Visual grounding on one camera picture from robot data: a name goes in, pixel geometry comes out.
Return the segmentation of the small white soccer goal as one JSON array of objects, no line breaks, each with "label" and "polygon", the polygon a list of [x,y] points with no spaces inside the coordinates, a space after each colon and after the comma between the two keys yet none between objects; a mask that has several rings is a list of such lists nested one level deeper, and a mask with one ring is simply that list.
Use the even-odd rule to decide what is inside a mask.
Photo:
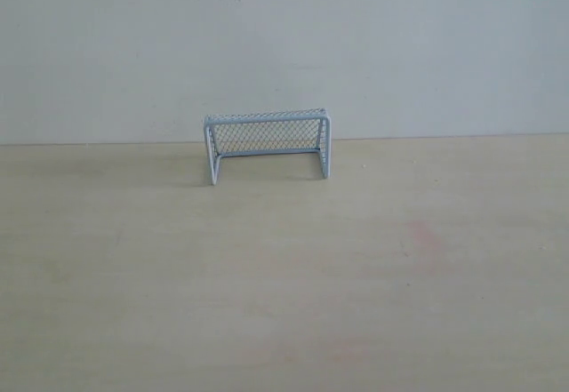
[{"label": "small white soccer goal", "polygon": [[221,160],[240,156],[316,154],[323,177],[331,175],[332,120],[324,108],[209,115],[203,132],[213,185]]}]

